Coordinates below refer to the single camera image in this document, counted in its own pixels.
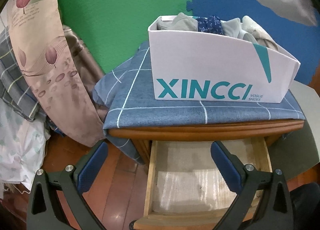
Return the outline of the white patterned bedding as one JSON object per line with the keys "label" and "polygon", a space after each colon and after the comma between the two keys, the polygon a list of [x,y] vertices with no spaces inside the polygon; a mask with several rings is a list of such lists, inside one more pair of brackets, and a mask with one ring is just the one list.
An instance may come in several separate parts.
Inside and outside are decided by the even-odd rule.
{"label": "white patterned bedding", "polygon": [[31,190],[49,138],[43,117],[30,122],[1,101],[1,182],[22,183]]}

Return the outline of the grey plaid blanket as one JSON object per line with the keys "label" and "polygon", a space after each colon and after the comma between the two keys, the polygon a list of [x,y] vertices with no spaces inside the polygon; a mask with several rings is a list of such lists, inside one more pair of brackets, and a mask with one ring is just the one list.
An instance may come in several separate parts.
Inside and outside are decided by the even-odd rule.
{"label": "grey plaid blanket", "polygon": [[31,87],[22,75],[10,41],[9,30],[6,27],[1,32],[1,99],[16,113],[28,121],[37,117],[46,118]]}

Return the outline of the blue checked cloth cover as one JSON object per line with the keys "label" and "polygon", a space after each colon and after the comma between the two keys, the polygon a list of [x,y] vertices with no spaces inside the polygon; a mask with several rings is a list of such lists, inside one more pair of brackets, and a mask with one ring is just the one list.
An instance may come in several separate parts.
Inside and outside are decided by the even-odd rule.
{"label": "blue checked cloth cover", "polygon": [[111,136],[111,129],[245,122],[261,125],[264,121],[304,123],[305,120],[291,92],[287,92],[278,104],[156,100],[147,41],[139,46],[133,57],[104,75],[94,86],[92,95],[95,103],[108,111],[103,125],[105,137],[139,164],[144,161],[132,137]]}

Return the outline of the white XINCCI shoe box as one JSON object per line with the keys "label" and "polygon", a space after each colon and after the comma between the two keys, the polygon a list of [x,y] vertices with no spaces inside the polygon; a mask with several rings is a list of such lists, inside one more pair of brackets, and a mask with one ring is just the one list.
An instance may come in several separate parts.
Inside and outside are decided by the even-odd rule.
{"label": "white XINCCI shoe box", "polygon": [[157,100],[279,103],[300,62],[278,45],[259,45],[243,29],[239,38],[148,28],[153,91]]}

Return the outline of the blue foam mat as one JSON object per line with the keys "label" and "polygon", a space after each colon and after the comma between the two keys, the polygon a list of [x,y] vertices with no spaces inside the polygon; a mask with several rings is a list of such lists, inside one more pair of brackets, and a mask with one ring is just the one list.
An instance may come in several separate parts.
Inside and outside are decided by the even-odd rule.
{"label": "blue foam mat", "polygon": [[193,15],[217,15],[229,20],[247,15],[262,26],[284,49],[301,63],[296,80],[313,88],[319,83],[319,27],[305,26],[277,16],[256,0],[189,0]]}

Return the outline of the pink floral curtain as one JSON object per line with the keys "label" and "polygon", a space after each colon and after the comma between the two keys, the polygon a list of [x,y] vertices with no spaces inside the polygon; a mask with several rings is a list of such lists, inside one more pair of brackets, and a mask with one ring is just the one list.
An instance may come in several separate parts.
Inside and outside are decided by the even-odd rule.
{"label": "pink floral curtain", "polygon": [[63,31],[57,0],[9,0],[9,36],[26,83],[68,137],[92,147],[103,122],[82,83]]}

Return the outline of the green foam mat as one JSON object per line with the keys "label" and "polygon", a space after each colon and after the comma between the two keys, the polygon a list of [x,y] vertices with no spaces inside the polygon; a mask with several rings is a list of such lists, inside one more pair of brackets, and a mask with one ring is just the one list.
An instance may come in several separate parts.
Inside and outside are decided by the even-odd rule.
{"label": "green foam mat", "polygon": [[186,12],[187,0],[58,0],[63,24],[85,42],[105,73],[134,55],[160,15]]}

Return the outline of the grey foam cube stool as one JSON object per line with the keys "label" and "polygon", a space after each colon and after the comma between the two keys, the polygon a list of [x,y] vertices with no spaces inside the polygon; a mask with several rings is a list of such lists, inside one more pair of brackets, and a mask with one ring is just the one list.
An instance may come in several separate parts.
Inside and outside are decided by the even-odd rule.
{"label": "grey foam cube stool", "polygon": [[268,147],[272,168],[281,169],[287,180],[319,163],[319,95],[313,88],[296,81],[290,90],[305,116],[304,125]]}

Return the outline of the brown satin curtain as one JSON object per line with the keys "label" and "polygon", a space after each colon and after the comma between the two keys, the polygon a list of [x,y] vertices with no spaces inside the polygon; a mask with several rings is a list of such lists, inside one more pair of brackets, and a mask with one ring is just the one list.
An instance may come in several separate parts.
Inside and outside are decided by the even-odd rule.
{"label": "brown satin curtain", "polygon": [[93,58],[84,41],[69,26],[63,25],[62,27],[80,79],[91,98],[98,116],[104,121],[108,108],[103,104],[97,104],[93,101],[92,91],[96,83],[104,77],[105,73]]}

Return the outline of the wooden nightstand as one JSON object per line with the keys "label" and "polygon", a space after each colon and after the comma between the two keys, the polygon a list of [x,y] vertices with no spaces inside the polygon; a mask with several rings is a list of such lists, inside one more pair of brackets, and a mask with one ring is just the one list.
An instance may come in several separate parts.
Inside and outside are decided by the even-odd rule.
{"label": "wooden nightstand", "polygon": [[131,127],[109,129],[113,137],[132,141],[145,164],[150,163],[151,141],[203,142],[266,137],[270,146],[281,135],[302,129],[302,119],[279,119],[179,127]]}

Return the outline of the navy speckled underwear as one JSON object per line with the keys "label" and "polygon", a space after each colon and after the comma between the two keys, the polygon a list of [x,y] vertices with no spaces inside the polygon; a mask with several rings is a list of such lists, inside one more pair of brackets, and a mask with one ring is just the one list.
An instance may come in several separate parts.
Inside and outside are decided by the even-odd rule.
{"label": "navy speckled underwear", "polygon": [[198,31],[211,34],[224,35],[224,30],[219,17],[210,15],[209,17],[197,17]]}

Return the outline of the grey underwear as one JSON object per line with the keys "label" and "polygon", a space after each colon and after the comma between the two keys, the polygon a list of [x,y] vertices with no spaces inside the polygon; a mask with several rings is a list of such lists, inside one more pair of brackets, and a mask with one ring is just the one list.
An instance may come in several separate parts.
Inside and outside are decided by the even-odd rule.
{"label": "grey underwear", "polygon": [[179,13],[173,20],[157,20],[157,30],[198,31],[198,22],[193,17]]}

